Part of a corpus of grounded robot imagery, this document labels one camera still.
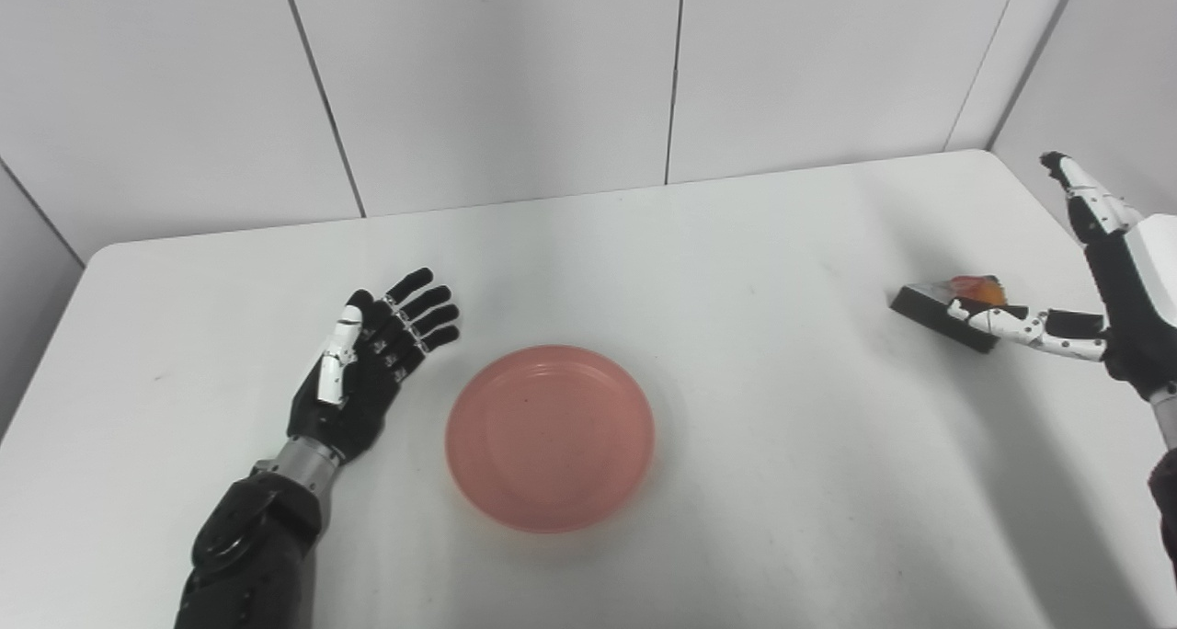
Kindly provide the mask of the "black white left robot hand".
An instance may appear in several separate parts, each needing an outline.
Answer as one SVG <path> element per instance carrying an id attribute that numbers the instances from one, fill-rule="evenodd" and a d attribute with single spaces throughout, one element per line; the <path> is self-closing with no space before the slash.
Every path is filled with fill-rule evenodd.
<path id="1" fill-rule="evenodd" d="M 291 400 L 286 435 L 315 441 L 343 463 L 365 453 L 408 376 L 459 338 L 459 314 L 432 269 L 417 269 L 384 294 L 355 290 Z"/>

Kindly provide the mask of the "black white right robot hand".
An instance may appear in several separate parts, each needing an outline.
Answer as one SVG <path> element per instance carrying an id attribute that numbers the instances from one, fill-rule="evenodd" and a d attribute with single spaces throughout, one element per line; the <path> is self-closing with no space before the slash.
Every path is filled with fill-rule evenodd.
<path id="1" fill-rule="evenodd" d="M 1143 216 L 1064 153 L 1040 155 L 1065 192 L 1104 314 L 1035 310 L 955 297 L 946 313 L 971 330 L 1023 347 L 1100 362 L 1145 400 L 1171 397 L 1176 380 L 1176 218 Z"/>

